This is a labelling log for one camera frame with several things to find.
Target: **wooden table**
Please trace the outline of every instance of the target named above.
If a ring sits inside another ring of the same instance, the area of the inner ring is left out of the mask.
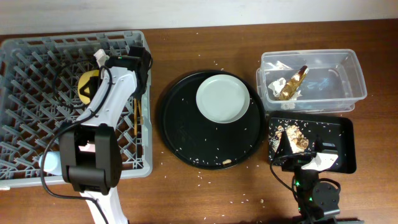
[[[299,214],[291,192],[269,171],[267,144],[231,169],[200,170],[178,160],[164,146],[154,118],[159,96],[187,72],[223,68],[255,86],[262,53],[303,49],[353,49],[368,89],[368,97],[356,103],[354,111],[343,114],[354,123],[357,171],[321,175],[341,183],[339,217],[397,223],[398,20],[143,32],[155,58],[151,96],[154,170],[146,178],[121,180],[118,185],[123,212],[131,223],[267,223]],[[291,180],[291,173],[277,170],[284,181]],[[51,188],[78,195],[70,185]],[[93,223],[86,202],[53,198],[42,187],[0,192],[0,220]]]

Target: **white wall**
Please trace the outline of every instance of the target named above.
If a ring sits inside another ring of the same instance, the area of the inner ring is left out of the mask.
[[[398,0],[0,0],[0,34],[398,17]]]

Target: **small beige object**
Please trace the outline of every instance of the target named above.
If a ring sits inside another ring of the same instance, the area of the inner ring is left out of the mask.
[[[230,163],[232,163],[231,159],[227,159],[227,160],[223,161],[223,165],[230,164]]]

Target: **yellow object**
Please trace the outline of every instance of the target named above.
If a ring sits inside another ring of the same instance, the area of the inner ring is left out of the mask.
[[[82,88],[84,85],[86,85],[88,83],[88,81],[90,80],[90,77],[96,77],[100,74],[99,70],[92,70],[92,71],[88,71],[85,72],[84,74],[81,75],[79,82],[77,84],[77,89],[78,89],[78,94],[79,94],[79,98],[80,100],[84,103],[84,104],[89,104],[90,103],[90,99],[87,96],[83,96],[80,94],[80,88]],[[86,88],[84,90],[85,93],[90,94],[90,90],[88,88]]]

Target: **black plate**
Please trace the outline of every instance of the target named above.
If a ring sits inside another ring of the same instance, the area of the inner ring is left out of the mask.
[[[224,169],[239,164],[253,154],[264,139],[264,108],[256,91],[242,79],[251,96],[242,118],[220,124],[200,113],[197,90],[207,78],[219,74],[240,79],[217,70],[194,73],[169,90],[159,111],[160,133],[165,145],[185,163],[202,169]],[[232,162],[224,166],[223,161],[227,159]]]
[[[348,118],[281,111],[272,112],[268,123],[270,161],[275,155],[271,138],[275,137],[277,127],[280,125],[283,128],[289,125],[300,127],[302,134],[310,141],[305,151],[313,150],[313,142],[315,142],[317,134],[324,142],[334,144],[338,150],[338,158],[328,171],[346,174],[355,172],[354,126]]]

